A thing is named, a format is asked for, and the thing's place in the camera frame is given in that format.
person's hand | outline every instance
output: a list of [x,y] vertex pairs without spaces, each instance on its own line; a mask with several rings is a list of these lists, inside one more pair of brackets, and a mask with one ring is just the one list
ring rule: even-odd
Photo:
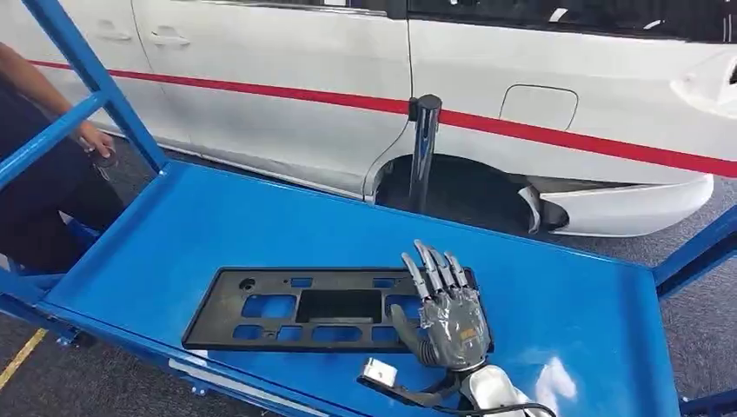
[[79,125],[79,135],[84,139],[82,146],[88,152],[97,151],[103,158],[110,157],[110,151],[113,149],[113,138],[103,133],[90,122],[83,122]]

car window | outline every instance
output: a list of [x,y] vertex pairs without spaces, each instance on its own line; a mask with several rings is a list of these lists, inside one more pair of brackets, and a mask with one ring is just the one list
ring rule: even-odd
[[274,5],[283,4],[284,6],[323,6],[323,7],[345,7],[349,9],[364,9],[374,11],[385,11],[387,3],[392,0],[268,0],[268,1],[250,1],[237,0],[239,3],[272,3]]
[[728,42],[728,5],[728,0],[409,0],[408,11],[415,18]]

blue tray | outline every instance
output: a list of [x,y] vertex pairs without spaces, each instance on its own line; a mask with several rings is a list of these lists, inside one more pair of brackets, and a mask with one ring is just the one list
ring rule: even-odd
[[[415,238],[475,271],[495,333],[490,360],[533,400],[554,401],[560,417],[678,415],[647,268],[183,162],[165,167],[39,307],[291,415],[429,415],[356,383],[366,354],[181,345],[223,265],[400,267]],[[375,357],[411,388],[440,376],[409,354]]]

robotic finger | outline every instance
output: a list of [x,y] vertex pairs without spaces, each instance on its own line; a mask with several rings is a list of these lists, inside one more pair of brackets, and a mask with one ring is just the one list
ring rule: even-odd
[[445,287],[448,289],[449,293],[453,294],[454,289],[458,288],[458,284],[455,282],[455,279],[453,278],[453,272],[450,270],[450,266],[448,265],[448,262],[446,261],[445,257],[440,254],[435,248],[429,247],[428,250],[430,251],[430,254],[433,256],[433,259],[435,260],[435,263],[437,264],[438,270],[440,271],[440,275],[442,277],[442,282],[445,285]]
[[458,286],[461,288],[467,288],[468,280],[466,280],[466,273],[463,271],[461,263],[458,262],[458,258],[456,258],[450,251],[445,252],[445,257],[448,259],[448,263],[450,263],[450,270],[453,271],[453,276],[458,282]]
[[420,298],[423,301],[429,300],[430,293],[428,291],[428,286],[425,284],[425,280],[422,278],[422,273],[420,273],[420,269],[415,264],[415,261],[412,260],[412,256],[409,256],[407,252],[403,252],[402,261],[404,262],[404,265],[407,266],[407,269],[409,269],[409,274],[412,275],[412,282],[417,288],[417,294],[420,295]]
[[438,295],[439,293],[444,292],[440,274],[438,273],[438,267],[435,265],[435,261],[433,260],[433,256],[430,254],[428,247],[426,247],[419,239],[415,239],[415,248],[417,248],[417,252],[420,253],[422,263],[425,264],[425,272],[428,273],[430,285],[432,286],[430,293],[432,295]]

yellow floor line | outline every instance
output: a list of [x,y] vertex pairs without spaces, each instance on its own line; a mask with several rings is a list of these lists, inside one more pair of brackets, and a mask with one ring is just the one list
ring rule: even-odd
[[43,339],[43,336],[46,334],[45,328],[39,328],[36,331],[36,334],[34,334],[28,341],[25,342],[25,345],[23,348],[18,351],[16,354],[16,357],[13,358],[12,361],[10,361],[10,364],[8,364],[8,367],[6,367],[2,374],[0,374],[0,390],[2,390],[5,387],[5,384],[10,381],[10,378],[13,376],[13,374],[23,365],[23,362],[28,359],[28,355],[33,352],[33,349],[36,348],[38,343],[41,342],[41,339]]

